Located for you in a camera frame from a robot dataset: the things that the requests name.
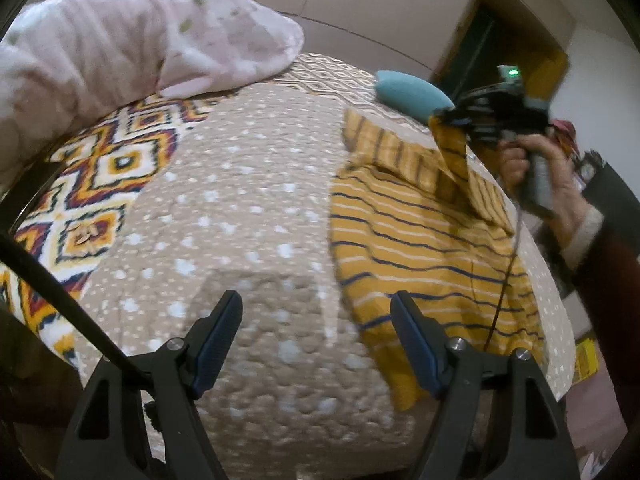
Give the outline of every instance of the metal bolt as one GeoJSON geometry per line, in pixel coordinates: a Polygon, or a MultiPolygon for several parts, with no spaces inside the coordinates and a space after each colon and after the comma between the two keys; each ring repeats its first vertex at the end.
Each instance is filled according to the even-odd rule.
{"type": "Polygon", "coordinates": [[[166,347],[169,350],[179,350],[184,346],[184,339],[181,337],[172,337],[166,342],[166,347]]]}
{"type": "Polygon", "coordinates": [[[531,352],[529,352],[529,350],[527,350],[526,348],[516,348],[516,357],[520,361],[528,361],[529,359],[531,359],[531,352]]]}
{"type": "Polygon", "coordinates": [[[452,337],[447,341],[447,348],[454,352],[462,352],[466,348],[466,341],[461,337],[452,337]]]}

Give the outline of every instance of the beige polka dot quilt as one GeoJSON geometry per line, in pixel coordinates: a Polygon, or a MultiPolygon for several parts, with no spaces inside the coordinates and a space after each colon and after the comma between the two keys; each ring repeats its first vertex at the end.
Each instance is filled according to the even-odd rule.
{"type": "MultiPolygon", "coordinates": [[[[344,106],[273,83],[218,104],[145,187],[84,290],[85,309],[128,353],[183,335],[225,289],[240,292],[241,328],[198,403],[230,478],[338,479],[406,467],[434,415],[429,401],[392,409],[340,304],[327,214],[331,178],[347,158],[344,106]]],[[[360,108],[400,136],[433,145],[423,128],[394,122],[377,105],[360,108]]],[[[528,233],[520,253],[559,397],[572,375],[570,325],[528,233]]],[[[80,337],[77,350],[87,380],[98,354],[80,337]]],[[[159,435],[151,440],[162,455],[159,435]]]]}

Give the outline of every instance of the bed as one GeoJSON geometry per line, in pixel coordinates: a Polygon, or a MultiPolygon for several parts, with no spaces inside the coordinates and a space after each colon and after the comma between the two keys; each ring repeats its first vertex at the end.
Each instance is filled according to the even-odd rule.
{"type": "MultiPolygon", "coordinates": [[[[242,294],[238,336],[198,405],[230,478],[403,468],[433,417],[428,400],[393,409],[340,304],[326,248],[329,181],[346,160],[344,107],[435,147],[424,126],[375,102],[373,88],[370,73],[301,54],[285,73],[236,92],[121,108],[57,150],[52,160],[66,169],[16,233],[125,352],[185,333],[225,288],[242,294]]],[[[559,399],[574,372],[571,325],[529,232],[520,257],[559,399]]],[[[14,315],[86,381],[95,349],[0,272],[14,315]]],[[[150,434],[162,456],[161,438],[150,434]]]]}

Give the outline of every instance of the dark maroon sleeve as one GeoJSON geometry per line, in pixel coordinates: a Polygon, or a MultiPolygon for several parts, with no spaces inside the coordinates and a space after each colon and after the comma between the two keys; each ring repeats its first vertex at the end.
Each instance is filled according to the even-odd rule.
{"type": "Polygon", "coordinates": [[[605,223],[574,282],[630,427],[640,412],[640,264],[605,223]]]}

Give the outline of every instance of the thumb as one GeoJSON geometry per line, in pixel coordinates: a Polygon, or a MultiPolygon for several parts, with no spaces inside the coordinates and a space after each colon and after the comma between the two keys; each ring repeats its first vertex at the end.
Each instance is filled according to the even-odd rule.
{"type": "Polygon", "coordinates": [[[546,160],[565,160],[562,149],[551,142],[551,140],[540,134],[519,135],[516,140],[518,144],[528,152],[538,152],[546,160]]]}

